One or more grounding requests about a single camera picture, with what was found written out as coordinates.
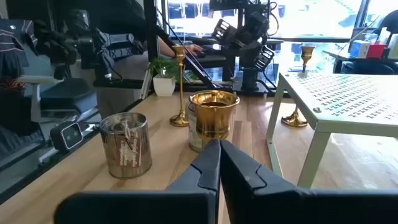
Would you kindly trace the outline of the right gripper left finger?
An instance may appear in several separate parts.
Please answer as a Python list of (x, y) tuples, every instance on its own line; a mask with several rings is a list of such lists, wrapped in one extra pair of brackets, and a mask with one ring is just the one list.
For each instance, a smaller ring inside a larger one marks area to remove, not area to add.
[(216, 223), (221, 144), (211, 140), (165, 190), (80, 192), (56, 208), (55, 223)]

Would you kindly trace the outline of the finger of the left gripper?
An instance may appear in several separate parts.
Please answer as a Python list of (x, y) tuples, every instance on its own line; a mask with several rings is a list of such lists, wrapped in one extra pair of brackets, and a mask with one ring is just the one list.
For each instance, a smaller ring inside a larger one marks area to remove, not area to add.
[(229, 44), (236, 33), (236, 28), (231, 24), (227, 23), (225, 20), (220, 19), (212, 33), (212, 38), (214, 38), (219, 44)]
[(254, 60), (254, 66), (259, 71), (264, 71), (274, 58), (275, 53), (266, 45), (262, 47), (259, 55)]

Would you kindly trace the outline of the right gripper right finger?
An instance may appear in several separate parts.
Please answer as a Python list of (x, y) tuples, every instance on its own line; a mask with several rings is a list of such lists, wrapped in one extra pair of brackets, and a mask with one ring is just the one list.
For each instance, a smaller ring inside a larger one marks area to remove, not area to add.
[(231, 223), (397, 223), (395, 190), (298, 187), (229, 141), (221, 144), (221, 183)]

